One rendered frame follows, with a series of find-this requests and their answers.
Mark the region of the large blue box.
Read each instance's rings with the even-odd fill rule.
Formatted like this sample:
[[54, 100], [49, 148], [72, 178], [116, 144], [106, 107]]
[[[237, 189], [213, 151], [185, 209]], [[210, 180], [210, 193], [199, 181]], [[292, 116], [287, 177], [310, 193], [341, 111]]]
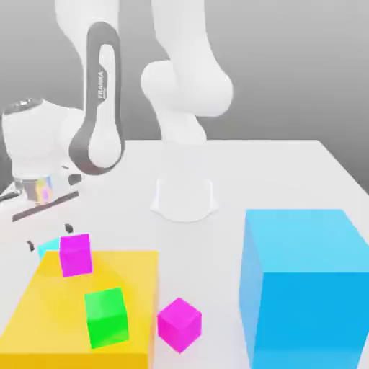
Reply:
[[239, 307], [251, 369], [357, 369], [369, 245], [342, 210], [248, 210]]

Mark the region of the small cyan cube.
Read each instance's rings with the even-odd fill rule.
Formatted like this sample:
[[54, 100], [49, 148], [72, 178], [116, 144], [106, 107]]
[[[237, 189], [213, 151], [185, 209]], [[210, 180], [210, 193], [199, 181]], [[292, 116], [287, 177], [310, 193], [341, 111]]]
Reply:
[[51, 239], [50, 241], [45, 242], [37, 247], [38, 255], [40, 260], [43, 259], [45, 253], [47, 251], [58, 251], [60, 249], [60, 237], [56, 237]]

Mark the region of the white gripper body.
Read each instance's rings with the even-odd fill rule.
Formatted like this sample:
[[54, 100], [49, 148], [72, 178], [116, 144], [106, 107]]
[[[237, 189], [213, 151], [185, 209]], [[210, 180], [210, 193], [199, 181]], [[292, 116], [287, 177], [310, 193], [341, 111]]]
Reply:
[[10, 241], [44, 241], [64, 236], [64, 224], [75, 234], [84, 232], [84, 211], [78, 191], [63, 195], [47, 205], [34, 206], [24, 197], [10, 201]]

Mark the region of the large yellow box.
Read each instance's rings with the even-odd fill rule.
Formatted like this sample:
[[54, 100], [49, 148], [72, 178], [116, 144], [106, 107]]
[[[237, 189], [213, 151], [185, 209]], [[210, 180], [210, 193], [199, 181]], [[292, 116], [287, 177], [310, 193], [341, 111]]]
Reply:
[[[93, 252], [93, 272], [63, 277], [48, 252], [0, 336], [0, 369], [153, 369], [158, 306], [155, 251]], [[92, 349], [84, 295], [121, 288], [129, 340]]]

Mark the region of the small green cube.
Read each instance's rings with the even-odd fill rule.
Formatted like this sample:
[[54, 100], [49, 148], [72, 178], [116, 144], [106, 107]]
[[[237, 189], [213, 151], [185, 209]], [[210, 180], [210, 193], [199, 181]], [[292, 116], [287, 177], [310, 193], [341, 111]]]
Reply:
[[129, 340], [128, 313], [121, 288], [86, 293], [84, 304], [92, 349]]

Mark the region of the small magenta cube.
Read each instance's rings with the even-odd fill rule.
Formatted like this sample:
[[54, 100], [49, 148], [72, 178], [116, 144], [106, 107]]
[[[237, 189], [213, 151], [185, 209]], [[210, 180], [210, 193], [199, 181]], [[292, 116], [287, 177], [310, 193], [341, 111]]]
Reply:
[[178, 353], [202, 334], [202, 313], [182, 298], [172, 301], [157, 315], [158, 336]]
[[89, 234], [61, 237], [59, 258], [63, 277], [91, 274], [93, 265]]

